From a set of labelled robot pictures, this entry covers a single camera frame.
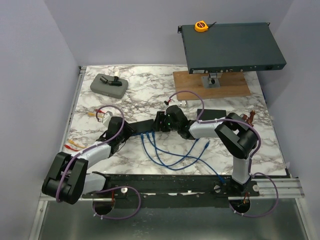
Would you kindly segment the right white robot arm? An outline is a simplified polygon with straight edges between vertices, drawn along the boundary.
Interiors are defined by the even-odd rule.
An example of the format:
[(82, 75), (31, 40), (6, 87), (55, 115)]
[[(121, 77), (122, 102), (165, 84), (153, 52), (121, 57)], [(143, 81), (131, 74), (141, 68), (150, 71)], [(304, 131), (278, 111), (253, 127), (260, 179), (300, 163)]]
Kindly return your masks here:
[(158, 111), (152, 125), (155, 132), (177, 132), (183, 139), (218, 137), (233, 156), (230, 191), (241, 196), (248, 190), (253, 155), (261, 146), (258, 132), (236, 113), (212, 120), (201, 120), (204, 109), (195, 120), (188, 119), (177, 105)]

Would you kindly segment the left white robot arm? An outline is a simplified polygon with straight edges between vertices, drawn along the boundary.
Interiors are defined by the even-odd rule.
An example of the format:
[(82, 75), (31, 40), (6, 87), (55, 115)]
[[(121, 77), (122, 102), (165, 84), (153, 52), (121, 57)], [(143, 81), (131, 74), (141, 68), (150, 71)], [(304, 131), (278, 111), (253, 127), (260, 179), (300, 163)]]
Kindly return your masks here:
[(86, 184), (89, 180), (87, 170), (112, 157), (135, 132), (134, 127), (122, 117), (113, 116), (107, 130), (92, 145), (75, 153), (61, 151), (56, 154), (41, 192), (57, 202), (75, 204), (83, 194), (91, 192)]

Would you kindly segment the black TP-Link network switch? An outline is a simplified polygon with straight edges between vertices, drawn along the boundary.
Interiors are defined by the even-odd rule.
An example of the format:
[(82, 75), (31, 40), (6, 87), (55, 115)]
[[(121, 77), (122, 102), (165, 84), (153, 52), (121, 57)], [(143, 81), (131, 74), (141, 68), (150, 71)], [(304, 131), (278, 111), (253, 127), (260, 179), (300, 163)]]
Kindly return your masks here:
[(211, 121), (214, 119), (225, 118), (227, 116), (226, 110), (220, 109), (204, 109), (203, 113), (200, 115), (202, 109), (197, 109), (197, 117), (202, 121)]

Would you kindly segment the red-brown handle tool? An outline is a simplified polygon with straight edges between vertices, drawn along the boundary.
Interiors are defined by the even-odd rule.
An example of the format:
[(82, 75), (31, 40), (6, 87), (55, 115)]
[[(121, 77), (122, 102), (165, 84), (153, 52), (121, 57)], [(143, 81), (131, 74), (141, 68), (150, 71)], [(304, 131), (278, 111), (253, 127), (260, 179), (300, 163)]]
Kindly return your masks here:
[(253, 125), (253, 120), (254, 120), (254, 116), (255, 116), (256, 112), (254, 110), (252, 110), (249, 115), (246, 115), (246, 114), (241, 114), (240, 117), (247, 123), (249, 124), (250, 126), (254, 126)]

